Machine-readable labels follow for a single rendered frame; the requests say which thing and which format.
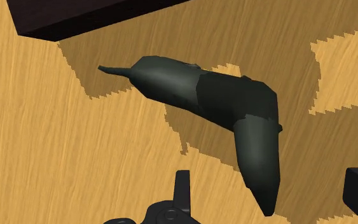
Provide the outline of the dark grey power screwdriver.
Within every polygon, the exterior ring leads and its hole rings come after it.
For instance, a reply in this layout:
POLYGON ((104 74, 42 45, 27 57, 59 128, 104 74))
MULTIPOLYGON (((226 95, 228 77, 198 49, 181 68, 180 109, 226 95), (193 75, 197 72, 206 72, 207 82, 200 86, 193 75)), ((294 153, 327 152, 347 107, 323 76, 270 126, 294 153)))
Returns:
POLYGON ((129 68, 98 68, 128 78, 148 99, 190 111, 232 131, 246 187, 265 216, 274 213, 282 126, 277 94, 267 84, 161 56, 144 56, 129 68))

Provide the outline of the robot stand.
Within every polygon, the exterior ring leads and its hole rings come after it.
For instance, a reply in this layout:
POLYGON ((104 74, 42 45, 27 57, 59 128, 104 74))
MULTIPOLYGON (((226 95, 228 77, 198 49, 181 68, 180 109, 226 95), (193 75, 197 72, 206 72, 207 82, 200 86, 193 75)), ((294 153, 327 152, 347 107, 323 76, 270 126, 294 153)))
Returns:
POLYGON ((189 0, 6 0, 19 36, 60 41, 189 0))

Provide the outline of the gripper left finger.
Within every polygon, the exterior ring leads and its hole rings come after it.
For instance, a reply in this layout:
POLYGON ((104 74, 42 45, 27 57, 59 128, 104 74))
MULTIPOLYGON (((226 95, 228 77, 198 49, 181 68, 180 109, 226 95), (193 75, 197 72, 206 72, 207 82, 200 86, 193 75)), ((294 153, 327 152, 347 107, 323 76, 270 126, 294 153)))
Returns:
POLYGON ((140 224, 201 224, 191 216, 189 170, 176 172, 173 199, 151 204, 140 224))

